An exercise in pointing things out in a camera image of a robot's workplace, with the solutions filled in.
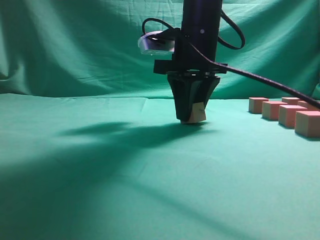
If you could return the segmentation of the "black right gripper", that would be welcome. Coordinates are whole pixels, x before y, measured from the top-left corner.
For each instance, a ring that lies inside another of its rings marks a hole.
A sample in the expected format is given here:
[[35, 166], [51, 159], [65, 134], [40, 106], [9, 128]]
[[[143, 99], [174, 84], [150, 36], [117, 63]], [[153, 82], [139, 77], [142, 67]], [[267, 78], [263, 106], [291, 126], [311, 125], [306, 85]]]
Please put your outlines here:
[[154, 61], [153, 72], [160, 75], [197, 73], [202, 76], [210, 76], [201, 82], [199, 80], [187, 80], [180, 77], [168, 77], [174, 104], [176, 118], [189, 120], [193, 104], [203, 103], [206, 108], [213, 91], [220, 83], [220, 77], [214, 74], [225, 74], [224, 67], [213, 64], [217, 50], [216, 33], [201, 34], [195, 31], [183, 32], [179, 28], [169, 28], [153, 35], [153, 40], [161, 47], [174, 45], [171, 60]]

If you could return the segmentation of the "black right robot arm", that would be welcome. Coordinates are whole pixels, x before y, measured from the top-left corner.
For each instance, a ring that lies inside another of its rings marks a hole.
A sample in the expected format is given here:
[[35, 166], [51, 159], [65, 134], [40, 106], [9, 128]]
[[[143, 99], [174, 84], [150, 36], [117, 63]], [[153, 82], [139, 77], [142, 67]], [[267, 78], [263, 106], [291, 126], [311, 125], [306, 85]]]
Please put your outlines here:
[[176, 117], [190, 121], [194, 104], [205, 109], [220, 83], [222, 70], [211, 65], [216, 59], [218, 31], [222, 11], [220, 0], [185, 0], [181, 29], [167, 29], [174, 37], [170, 60], [155, 60], [153, 72], [166, 75], [170, 85]]

